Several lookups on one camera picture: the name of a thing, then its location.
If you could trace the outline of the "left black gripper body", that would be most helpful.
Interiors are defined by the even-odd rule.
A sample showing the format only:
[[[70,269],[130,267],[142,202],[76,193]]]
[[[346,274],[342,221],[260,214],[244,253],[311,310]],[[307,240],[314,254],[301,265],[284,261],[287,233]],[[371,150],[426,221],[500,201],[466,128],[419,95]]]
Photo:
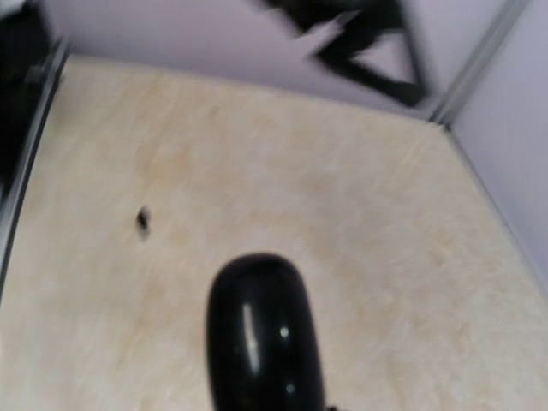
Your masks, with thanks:
[[[373,33],[407,31],[399,1],[253,1],[258,7],[276,10],[286,25],[302,36],[315,27],[339,22],[343,29],[362,27]]]

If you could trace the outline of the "black round charging case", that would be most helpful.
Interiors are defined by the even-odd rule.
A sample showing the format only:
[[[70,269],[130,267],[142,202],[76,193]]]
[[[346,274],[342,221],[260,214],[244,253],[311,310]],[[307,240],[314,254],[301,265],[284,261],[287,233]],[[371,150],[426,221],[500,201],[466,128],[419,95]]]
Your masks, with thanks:
[[[284,257],[254,253],[225,265],[211,285],[205,335],[214,409],[325,409],[307,291]]]

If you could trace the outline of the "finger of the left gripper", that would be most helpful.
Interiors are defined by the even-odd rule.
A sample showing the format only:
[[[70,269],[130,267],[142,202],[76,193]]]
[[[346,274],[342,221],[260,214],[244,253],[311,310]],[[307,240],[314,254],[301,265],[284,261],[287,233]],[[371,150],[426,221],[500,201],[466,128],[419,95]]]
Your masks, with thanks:
[[[413,80],[405,40],[400,33],[383,35],[371,48],[360,51],[354,60],[395,80],[408,82]],[[314,74],[314,91],[322,97],[365,107],[399,107],[401,105],[380,92],[334,75],[316,60],[312,60],[312,73]]]

